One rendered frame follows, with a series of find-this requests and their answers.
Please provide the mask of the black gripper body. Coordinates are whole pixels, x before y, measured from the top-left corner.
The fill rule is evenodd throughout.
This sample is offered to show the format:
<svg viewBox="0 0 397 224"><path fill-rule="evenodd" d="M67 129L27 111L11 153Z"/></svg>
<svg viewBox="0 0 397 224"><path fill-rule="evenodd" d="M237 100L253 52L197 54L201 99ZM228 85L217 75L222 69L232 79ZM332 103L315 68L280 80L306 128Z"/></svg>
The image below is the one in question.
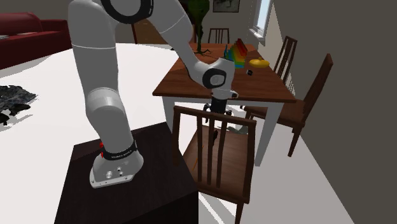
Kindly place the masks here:
<svg viewBox="0 0 397 224"><path fill-rule="evenodd" d="M225 113L226 110L226 99L217 99L212 97L211 99L211 112L213 113Z"/></svg>

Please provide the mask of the brown wooden slat-back chair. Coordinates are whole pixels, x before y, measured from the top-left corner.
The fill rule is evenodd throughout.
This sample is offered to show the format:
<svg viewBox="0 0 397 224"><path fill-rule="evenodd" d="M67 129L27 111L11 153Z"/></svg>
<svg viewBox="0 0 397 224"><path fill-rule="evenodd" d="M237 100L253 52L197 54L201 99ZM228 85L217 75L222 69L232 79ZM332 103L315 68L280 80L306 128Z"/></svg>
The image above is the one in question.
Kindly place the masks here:
<svg viewBox="0 0 397 224"><path fill-rule="evenodd" d="M223 43L226 40L226 43L230 43L230 29L229 28L210 28L208 35L208 43L214 41L214 43Z"/></svg>
<svg viewBox="0 0 397 224"><path fill-rule="evenodd" d="M294 103L285 103L282 108L277 123L291 127L293 129L292 133L294 133L288 152L289 157L293 155L301 131L305 127L305 122L322 92L332 66L333 59L331 54L327 53L304 100L297 99Z"/></svg>
<svg viewBox="0 0 397 224"><path fill-rule="evenodd" d="M286 36L274 66L274 72L284 84L286 84L289 70L293 63L297 43L296 39Z"/></svg>
<svg viewBox="0 0 397 224"><path fill-rule="evenodd" d="M172 162L184 161L199 192L237 205L235 224L250 201L256 121L174 106ZM197 129L183 155L179 154L181 115L196 118Z"/></svg>

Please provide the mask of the brown wooden dining table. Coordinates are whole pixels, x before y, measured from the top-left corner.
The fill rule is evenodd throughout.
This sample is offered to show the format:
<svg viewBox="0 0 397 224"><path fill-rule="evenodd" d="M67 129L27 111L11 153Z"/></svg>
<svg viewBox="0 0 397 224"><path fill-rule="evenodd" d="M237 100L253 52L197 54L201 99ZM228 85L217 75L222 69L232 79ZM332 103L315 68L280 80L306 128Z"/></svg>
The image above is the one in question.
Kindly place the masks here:
<svg viewBox="0 0 397 224"><path fill-rule="evenodd" d="M243 69L235 71L232 82L232 90L236 91L239 97L229 99L228 104L267 108L260 139L255 141L257 151L254 165L259 167L282 107L285 103L295 102L296 99L271 68L255 68L249 65L249 61L257 59L260 54L253 45L247 44L246 48L245 66ZM252 70L252 76L246 73L248 69ZM172 128L173 107L176 102L203 104L211 101L211 91L189 79L181 59L174 63L170 71L154 89L153 95L162 97L166 121L170 128Z"/></svg>

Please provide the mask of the rainbow coloured fan stack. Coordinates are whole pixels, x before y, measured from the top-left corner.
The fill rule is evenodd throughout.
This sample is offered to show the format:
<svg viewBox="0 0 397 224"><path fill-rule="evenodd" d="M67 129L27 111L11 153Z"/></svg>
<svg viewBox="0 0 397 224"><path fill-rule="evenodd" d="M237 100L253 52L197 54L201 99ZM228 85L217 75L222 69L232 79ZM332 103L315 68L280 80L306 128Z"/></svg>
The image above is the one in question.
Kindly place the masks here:
<svg viewBox="0 0 397 224"><path fill-rule="evenodd" d="M247 48L243 41L238 38L237 41L229 48L226 45L223 58L231 60L235 64L235 68L244 68L247 55Z"/></svg>

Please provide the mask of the yellow lidded dish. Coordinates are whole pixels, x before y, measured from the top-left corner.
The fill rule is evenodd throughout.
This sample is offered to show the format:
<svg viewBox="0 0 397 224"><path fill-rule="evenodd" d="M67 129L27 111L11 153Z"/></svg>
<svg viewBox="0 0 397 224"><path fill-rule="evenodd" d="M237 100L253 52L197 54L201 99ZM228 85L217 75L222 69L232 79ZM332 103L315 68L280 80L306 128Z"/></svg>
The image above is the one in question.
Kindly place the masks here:
<svg viewBox="0 0 397 224"><path fill-rule="evenodd" d="M270 62L259 57L258 59L251 59L249 64L256 68L265 68L270 65Z"/></svg>

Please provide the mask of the green plant sculpture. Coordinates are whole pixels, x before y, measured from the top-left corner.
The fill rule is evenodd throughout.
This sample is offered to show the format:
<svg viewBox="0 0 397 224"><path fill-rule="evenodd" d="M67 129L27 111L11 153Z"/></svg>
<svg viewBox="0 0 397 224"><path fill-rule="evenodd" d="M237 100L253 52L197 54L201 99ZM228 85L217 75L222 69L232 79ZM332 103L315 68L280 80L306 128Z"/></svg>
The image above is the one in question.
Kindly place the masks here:
<svg viewBox="0 0 397 224"><path fill-rule="evenodd" d="M209 11L209 0L188 0L188 11L194 21L194 38L197 44L197 51L195 53L205 54L209 50L201 49L201 42L203 36L202 21Z"/></svg>

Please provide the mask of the white framed window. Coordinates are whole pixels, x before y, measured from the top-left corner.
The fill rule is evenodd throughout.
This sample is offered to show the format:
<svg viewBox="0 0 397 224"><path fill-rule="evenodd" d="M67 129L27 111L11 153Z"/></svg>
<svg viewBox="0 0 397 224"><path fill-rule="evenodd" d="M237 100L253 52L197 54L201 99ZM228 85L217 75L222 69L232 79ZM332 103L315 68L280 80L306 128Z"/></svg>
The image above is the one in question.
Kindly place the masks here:
<svg viewBox="0 0 397 224"><path fill-rule="evenodd" d="M253 24L250 27L250 32L258 41L264 41L274 0L255 1L253 5Z"/></svg>

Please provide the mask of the dark robot stand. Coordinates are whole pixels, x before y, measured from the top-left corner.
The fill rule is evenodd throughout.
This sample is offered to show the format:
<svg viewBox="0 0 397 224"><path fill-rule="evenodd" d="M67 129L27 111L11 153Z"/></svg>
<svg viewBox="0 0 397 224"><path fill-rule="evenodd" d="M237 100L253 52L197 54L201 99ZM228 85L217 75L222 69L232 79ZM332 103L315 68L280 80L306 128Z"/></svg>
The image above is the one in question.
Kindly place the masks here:
<svg viewBox="0 0 397 224"><path fill-rule="evenodd" d="M197 186L184 161L172 163L167 123L132 135L143 167L131 181L113 186L89 183L100 141L74 146L54 224L199 224Z"/></svg>

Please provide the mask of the dark crumpled cloth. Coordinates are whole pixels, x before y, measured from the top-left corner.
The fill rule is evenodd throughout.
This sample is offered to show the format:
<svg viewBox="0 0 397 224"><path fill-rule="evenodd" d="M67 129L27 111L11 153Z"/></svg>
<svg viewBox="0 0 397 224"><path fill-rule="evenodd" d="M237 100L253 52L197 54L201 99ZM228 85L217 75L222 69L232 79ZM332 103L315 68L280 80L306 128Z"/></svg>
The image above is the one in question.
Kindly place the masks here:
<svg viewBox="0 0 397 224"><path fill-rule="evenodd" d="M21 86L0 86L0 123L6 126L10 116L15 116L23 110L30 109L27 104L38 95L30 93Z"/></svg>

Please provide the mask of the dark red sofa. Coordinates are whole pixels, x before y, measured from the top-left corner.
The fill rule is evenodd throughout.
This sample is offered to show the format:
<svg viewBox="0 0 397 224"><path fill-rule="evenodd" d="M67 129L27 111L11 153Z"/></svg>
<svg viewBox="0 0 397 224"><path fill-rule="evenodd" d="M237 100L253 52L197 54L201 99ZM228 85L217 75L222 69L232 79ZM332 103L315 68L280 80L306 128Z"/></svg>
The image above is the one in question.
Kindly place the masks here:
<svg viewBox="0 0 397 224"><path fill-rule="evenodd" d="M68 24L31 12L0 13L0 70L72 48Z"/></svg>

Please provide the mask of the dark framed wall picture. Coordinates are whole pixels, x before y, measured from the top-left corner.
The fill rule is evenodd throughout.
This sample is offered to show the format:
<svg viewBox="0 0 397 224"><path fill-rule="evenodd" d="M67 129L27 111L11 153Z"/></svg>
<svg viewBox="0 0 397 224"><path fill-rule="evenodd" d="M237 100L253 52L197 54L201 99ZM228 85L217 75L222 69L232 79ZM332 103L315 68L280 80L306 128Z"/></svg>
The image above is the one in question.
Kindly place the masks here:
<svg viewBox="0 0 397 224"><path fill-rule="evenodd" d="M213 0L214 13L238 13L240 0Z"/></svg>

